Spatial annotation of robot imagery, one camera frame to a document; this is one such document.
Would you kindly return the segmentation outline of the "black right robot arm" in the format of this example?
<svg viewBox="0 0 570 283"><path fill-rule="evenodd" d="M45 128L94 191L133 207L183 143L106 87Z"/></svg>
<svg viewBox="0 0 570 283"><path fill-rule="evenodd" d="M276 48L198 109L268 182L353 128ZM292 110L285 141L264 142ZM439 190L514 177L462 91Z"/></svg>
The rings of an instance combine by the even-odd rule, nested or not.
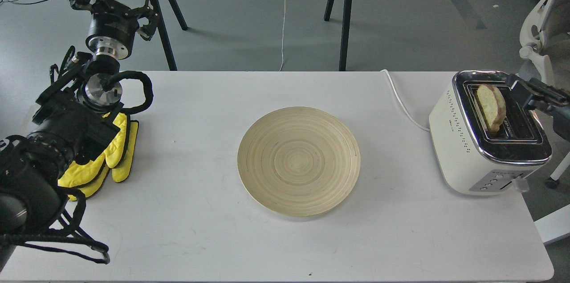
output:
<svg viewBox="0 0 570 283"><path fill-rule="evenodd" d="M537 78L526 81L515 74L506 80L510 97L523 110L539 110L553 118L553 131L562 139L570 140L570 96L564 89L558 89Z"/></svg>

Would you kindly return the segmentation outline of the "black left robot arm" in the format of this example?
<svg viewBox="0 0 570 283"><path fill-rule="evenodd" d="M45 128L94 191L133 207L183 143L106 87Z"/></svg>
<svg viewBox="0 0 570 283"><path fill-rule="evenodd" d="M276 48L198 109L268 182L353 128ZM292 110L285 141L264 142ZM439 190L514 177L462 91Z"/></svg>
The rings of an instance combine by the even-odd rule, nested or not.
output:
<svg viewBox="0 0 570 283"><path fill-rule="evenodd" d="M70 47L61 66L50 69L50 85L37 98L37 129L1 141L1 266L17 246L61 253L40 242L85 245L109 263L109 248L82 228L86 196L77 186L59 185L72 165L94 163L120 133L120 114L147 110L154 94L150 78L120 71L131 55L136 34L151 39L159 14L149 0L139 8L116 0L70 0L72 9L91 13L88 52Z"/></svg>

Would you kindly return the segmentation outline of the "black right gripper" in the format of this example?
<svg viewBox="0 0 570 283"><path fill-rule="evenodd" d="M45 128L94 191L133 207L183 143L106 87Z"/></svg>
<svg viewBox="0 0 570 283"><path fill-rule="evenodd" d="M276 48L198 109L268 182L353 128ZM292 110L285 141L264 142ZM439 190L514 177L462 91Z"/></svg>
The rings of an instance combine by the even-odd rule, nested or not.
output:
<svg viewBox="0 0 570 283"><path fill-rule="evenodd" d="M506 82L510 87L510 97L524 110L569 111L568 90L547 85L538 79L521 80L515 74L509 74Z"/></svg>

